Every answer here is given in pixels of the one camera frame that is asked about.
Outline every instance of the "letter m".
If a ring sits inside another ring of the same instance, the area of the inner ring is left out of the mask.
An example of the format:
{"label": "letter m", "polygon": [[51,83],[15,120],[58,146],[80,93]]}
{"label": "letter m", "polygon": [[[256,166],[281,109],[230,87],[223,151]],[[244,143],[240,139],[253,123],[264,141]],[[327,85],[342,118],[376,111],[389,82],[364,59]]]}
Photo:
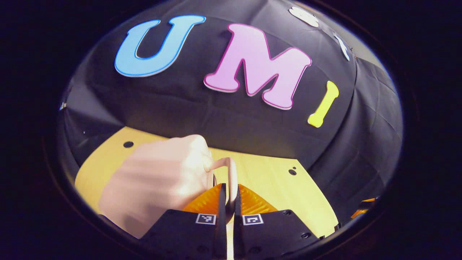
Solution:
{"label": "letter m", "polygon": [[221,92],[236,92],[239,81],[237,71],[244,63],[244,77],[247,95],[257,94],[271,79],[274,85],[263,92],[263,100],[276,108],[292,108],[292,97],[311,59],[301,50],[291,47],[271,58],[265,33],[255,27],[230,24],[232,37],[225,54],[212,74],[204,78],[204,84]]}

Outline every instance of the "letter u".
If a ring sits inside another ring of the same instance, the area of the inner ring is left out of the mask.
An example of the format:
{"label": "letter u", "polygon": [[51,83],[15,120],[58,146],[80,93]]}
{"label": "letter u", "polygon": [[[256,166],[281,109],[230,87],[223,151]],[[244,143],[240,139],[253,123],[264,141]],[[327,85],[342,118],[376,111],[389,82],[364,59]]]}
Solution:
{"label": "letter u", "polygon": [[178,57],[180,50],[194,25],[205,22],[200,15],[182,15],[172,18],[172,28],[155,55],[140,58],[136,54],[141,41],[149,29],[157,26],[160,20],[139,24],[127,32],[127,37],[115,56],[115,69],[126,77],[148,77],[166,70]]}

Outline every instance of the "foam letter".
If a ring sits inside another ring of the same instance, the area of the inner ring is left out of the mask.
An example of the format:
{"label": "foam letter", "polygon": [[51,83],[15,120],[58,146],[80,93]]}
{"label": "foam letter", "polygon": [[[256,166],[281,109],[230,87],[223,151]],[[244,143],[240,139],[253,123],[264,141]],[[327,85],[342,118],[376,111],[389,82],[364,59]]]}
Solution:
{"label": "foam letter", "polygon": [[311,114],[308,118],[308,123],[314,127],[320,127],[322,125],[324,117],[332,106],[334,99],[339,96],[339,89],[332,81],[327,81],[326,88],[326,95],[322,99],[321,104],[318,109],[316,109],[316,112]]}
{"label": "foam letter", "polygon": [[127,37],[115,56],[115,69],[127,77],[148,77],[166,70],[178,57],[186,37],[194,25],[201,24],[205,17],[200,15],[183,15],[172,18],[169,34],[162,47],[149,58],[140,58],[136,54],[141,41],[149,29],[157,26],[160,20],[139,24],[127,33]]}
{"label": "foam letter", "polygon": [[276,108],[292,108],[292,97],[311,59],[301,50],[291,47],[271,59],[265,33],[242,24],[228,26],[232,37],[220,64],[213,74],[204,78],[204,84],[221,92],[236,92],[239,81],[237,70],[244,63],[247,95],[257,94],[271,79],[274,85],[263,92],[263,100]]}

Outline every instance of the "mug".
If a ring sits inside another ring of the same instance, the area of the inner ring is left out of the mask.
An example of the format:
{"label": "mug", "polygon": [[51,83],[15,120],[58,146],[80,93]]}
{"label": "mug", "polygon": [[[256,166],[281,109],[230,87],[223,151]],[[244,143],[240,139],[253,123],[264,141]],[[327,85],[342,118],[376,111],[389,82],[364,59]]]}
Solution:
{"label": "mug", "polygon": [[237,196],[236,164],[212,159],[200,135],[144,143],[122,163],[103,189],[98,206],[118,227],[141,238],[168,209],[181,210],[213,187],[213,169],[228,167],[226,219]]}

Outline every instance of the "black cloth backdrop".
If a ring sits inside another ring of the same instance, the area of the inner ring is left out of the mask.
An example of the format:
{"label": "black cloth backdrop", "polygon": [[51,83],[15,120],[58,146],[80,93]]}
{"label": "black cloth backdrop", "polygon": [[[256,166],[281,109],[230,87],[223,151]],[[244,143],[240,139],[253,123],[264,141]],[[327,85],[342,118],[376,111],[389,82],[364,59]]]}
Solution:
{"label": "black cloth backdrop", "polygon": [[[392,175],[402,141],[399,99],[384,71],[354,58],[351,50],[347,61],[333,30],[322,21],[318,28],[305,24],[288,12],[292,6],[288,1],[173,0],[115,28],[82,61],[63,95],[66,146],[74,157],[69,161],[81,166],[123,126],[165,137],[200,134],[210,147],[298,159],[339,221],[347,222],[360,201],[379,195]],[[115,56],[130,28],[161,20],[138,50],[138,56],[150,57],[169,32],[168,21],[185,14],[207,20],[194,26],[167,70],[144,78],[117,73]],[[204,86],[204,76],[215,71],[231,38],[230,23],[263,30],[271,57],[292,46],[310,56],[313,63],[299,82],[292,109],[265,104],[262,91],[248,97],[242,66],[237,92],[221,93]],[[323,125],[315,128],[306,120],[324,97],[328,80],[340,94]]]}

